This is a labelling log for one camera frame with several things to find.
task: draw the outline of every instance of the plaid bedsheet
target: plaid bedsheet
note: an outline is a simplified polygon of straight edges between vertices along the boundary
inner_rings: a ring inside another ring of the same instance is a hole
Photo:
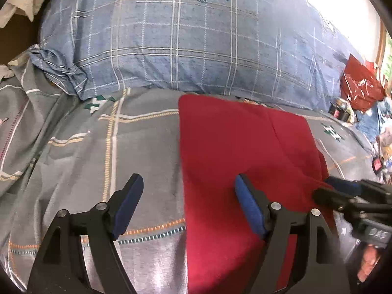
[[[148,86],[323,110],[350,53],[306,0],[52,0],[30,48],[83,100]]]

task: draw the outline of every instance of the white wall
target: white wall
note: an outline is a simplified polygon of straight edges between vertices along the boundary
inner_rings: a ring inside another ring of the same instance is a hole
[[[377,56],[380,17],[369,0],[308,0],[368,61]]]

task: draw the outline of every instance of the clutter of items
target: clutter of items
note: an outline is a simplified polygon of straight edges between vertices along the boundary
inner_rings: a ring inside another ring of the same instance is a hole
[[[391,85],[375,63],[363,65],[350,55],[340,87],[341,97],[331,103],[329,114],[366,136],[374,148],[374,173],[392,184]]]

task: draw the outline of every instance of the blue cloth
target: blue cloth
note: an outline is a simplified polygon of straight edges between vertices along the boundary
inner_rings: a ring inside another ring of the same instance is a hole
[[[148,86],[325,111],[363,61],[306,0],[51,0],[29,50],[83,100]]]
[[[392,114],[391,101],[385,98],[383,101],[376,102],[364,114],[357,112],[358,123],[355,127],[361,131],[371,143],[376,142],[376,137],[381,133],[388,115]]]

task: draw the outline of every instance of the red garment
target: red garment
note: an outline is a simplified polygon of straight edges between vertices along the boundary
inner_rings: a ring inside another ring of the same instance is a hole
[[[324,157],[306,120],[291,113],[200,95],[182,96],[179,111],[189,294],[241,294],[263,242],[240,208],[236,175],[247,174],[271,202],[306,212],[316,207],[312,191],[327,186]],[[332,212],[322,213],[333,225]],[[291,239],[282,287],[294,249]]]

